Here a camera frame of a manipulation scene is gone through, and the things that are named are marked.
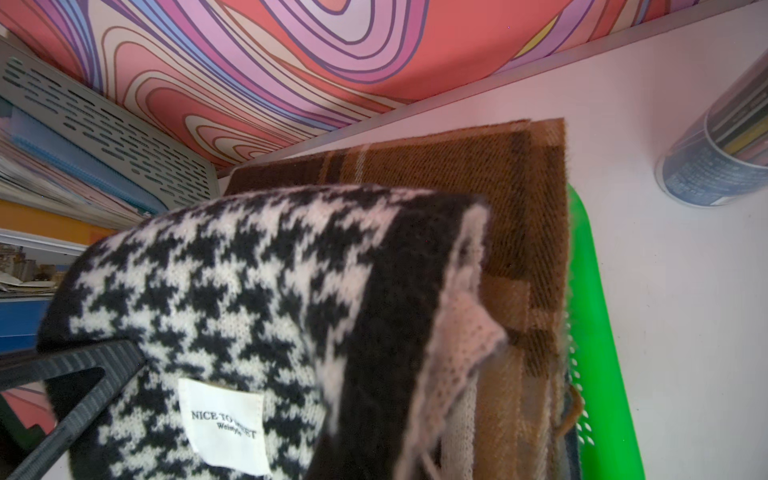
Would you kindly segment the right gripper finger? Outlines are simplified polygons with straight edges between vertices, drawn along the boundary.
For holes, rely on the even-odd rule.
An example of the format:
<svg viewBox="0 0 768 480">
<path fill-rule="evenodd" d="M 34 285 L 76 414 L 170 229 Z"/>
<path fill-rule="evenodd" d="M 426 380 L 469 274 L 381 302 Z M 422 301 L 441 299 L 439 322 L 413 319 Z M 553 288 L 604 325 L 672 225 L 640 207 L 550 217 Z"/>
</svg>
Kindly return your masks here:
<svg viewBox="0 0 768 480">
<path fill-rule="evenodd" d="M 114 340 L 68 350 L 39 353 L 21 350 L 1 356 L 3 392 L 33 383 L 73 387 L 65 395 L 65 415 L 50 433 L 24 427 L 17 414 L 1 403 L 3 479 L 41 479 L 97 417 L 115 400 L 145 364 L 139 347 Z"/>
</svg>

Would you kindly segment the black white houndstooth scarf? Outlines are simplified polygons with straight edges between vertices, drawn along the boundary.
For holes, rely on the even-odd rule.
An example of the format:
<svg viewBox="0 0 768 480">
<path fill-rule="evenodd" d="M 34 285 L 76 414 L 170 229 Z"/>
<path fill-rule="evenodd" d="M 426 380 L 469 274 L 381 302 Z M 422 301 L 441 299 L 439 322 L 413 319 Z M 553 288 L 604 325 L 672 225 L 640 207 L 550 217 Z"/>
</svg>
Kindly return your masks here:
<svg viewBox="0 0 768 480">
<path fill-rule="evenodd" d="M 507 336 L 479 297 L 490 210 L 376 185 L 253 191 L 146 220 L 68 269 L 42 352 L 144 366 L 75 479 L 445 479 L 440 441 Z"/>
</svg>

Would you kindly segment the brown plaid scarf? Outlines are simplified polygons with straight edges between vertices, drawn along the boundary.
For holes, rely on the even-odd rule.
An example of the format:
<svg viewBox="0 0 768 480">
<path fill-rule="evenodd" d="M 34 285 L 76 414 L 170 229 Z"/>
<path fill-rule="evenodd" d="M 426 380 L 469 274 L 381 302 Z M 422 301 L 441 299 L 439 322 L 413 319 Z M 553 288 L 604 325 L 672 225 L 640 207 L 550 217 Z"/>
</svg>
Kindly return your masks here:
<svg viewBox="0 0 768 480">
<path fill-rule="evenodd" d="M 443 479 L 577 479 L 584 403 L 565 360 L 570 247 L 562 120 L 520 120 L 236 170 L 228 194 L 314 184 L 430 188 L 492 210 L 480 296 L 508 345 L 473 379 L 441 439 Z"/>
</svg>

